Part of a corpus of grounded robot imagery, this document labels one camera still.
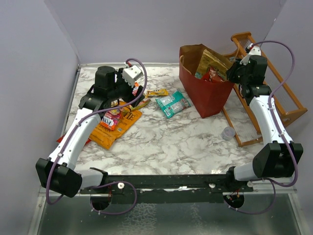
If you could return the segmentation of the red Doritos chips bag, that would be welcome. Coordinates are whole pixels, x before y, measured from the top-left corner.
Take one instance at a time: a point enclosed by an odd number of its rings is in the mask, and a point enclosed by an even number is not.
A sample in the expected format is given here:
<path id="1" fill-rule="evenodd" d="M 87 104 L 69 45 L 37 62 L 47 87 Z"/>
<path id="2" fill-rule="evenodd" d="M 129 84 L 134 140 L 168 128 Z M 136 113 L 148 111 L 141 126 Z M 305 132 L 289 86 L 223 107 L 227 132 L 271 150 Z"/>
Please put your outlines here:
<path id="1" fill-rule="evenodd" d="M 223 83 L 224 80 L 213 67 L 209 67 L 208 71 L 202 76 L 201 80 L 211 83 Z"/>

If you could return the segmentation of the gold kettle chips bag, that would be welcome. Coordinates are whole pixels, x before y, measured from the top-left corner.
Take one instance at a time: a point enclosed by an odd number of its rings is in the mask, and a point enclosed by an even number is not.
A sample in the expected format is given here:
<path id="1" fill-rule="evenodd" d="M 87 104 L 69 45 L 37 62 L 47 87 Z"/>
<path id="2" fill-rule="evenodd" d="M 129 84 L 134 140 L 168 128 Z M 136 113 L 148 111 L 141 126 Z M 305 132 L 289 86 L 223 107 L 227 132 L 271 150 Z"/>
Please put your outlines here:
<path id="1" fill-rule="evenodd" d="M 219 75 L 224 81 L 227 80 L 226 72 L 232 66 L 225 56 L 216 53 L 210 49 L 204 49 L 198 68 L 195 72 L 195 77 L 201 79 L 210 68 L 213 68 L 217 75 Z"/>

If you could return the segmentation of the yellow Kettle honey dijon bag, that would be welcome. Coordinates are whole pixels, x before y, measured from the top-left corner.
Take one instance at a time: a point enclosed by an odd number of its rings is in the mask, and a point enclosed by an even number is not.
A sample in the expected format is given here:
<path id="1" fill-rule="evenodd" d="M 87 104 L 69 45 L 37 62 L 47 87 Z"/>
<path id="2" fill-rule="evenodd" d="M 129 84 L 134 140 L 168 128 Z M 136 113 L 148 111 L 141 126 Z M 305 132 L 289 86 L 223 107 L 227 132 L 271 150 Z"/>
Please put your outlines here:
<path id="1" fill-rule="evenodd" d="M 119 109 L 122 118 L 114 131 L 98 124 L 89 136 L 89 139 L 105 149 L 110 149 L 113 142 L 123 134 L 142 116 L 139 110 L 131 111 L 128 106 Z"/>

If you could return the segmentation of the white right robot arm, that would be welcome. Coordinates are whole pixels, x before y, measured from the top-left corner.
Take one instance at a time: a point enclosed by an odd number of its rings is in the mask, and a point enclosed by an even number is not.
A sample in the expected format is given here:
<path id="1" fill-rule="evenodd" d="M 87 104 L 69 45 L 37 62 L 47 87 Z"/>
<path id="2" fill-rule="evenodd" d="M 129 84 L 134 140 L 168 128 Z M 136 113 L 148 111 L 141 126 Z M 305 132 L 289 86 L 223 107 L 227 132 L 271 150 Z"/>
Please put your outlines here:
<path id="1" fill-rule="evenodd" d="M 276 111 L 272 91 L 263 81 L 267 59 L 261 55 L 247 55 L 237 59 L 227 71 L 227 78 L 237 83 L 241 95 L 257 119 L 264 146 L 253 161 L 234 168 L 234 175 L 225 178 L 229 191 L 238 190 L 243 182 L 262 178 L 298 177 L 297 164 L 303 147 L 286 132 Z"/>

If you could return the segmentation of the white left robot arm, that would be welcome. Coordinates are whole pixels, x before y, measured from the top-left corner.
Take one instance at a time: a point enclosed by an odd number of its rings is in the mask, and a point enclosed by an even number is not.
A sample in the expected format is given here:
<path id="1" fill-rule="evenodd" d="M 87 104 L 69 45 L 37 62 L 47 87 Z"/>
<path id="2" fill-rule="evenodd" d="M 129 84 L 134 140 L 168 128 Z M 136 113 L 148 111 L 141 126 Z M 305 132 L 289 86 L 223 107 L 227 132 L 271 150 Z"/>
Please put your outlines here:
<path id="1" fill-rule="evenodd" d="M 126 105 L 137 106 L 143 99 L 145 86 L 139 86 L 134 94 L 135 82 L 147 76 L 144 66 L 136 65 L 116 70 L 100 66 L 95 73 L 94 84 L 81 98 L 75 119 L 56 149 L 46 158 L 40 158 L 35 168 L 41 186 L 72 198 L 80 189 L 90 188 L 97 193 L 107 190 L 105 173 L 92 168 L 76 172 L 78 157 L 89 136 L 104 114 L 114 110 L 112 102 L 122 99 Z"/>

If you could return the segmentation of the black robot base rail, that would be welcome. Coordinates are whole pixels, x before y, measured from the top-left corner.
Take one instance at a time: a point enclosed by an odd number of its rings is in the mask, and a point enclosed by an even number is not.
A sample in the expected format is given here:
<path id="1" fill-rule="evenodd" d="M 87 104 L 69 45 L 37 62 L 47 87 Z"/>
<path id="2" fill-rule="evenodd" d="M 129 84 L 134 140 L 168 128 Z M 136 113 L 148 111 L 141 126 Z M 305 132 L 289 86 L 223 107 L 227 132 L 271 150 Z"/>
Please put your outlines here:
<path id="1" fill-rule="evenodd" d="M 226 174 L 183 175 L 109 175 L 100 186 L 84 188 L 81 194 L 92 199 L 110 197 L 114 204 L 169 204 L 209 202 L 222 203 L 224 193 L 252 192 L 244 181 L 235 181 L 231 171 Z"/>

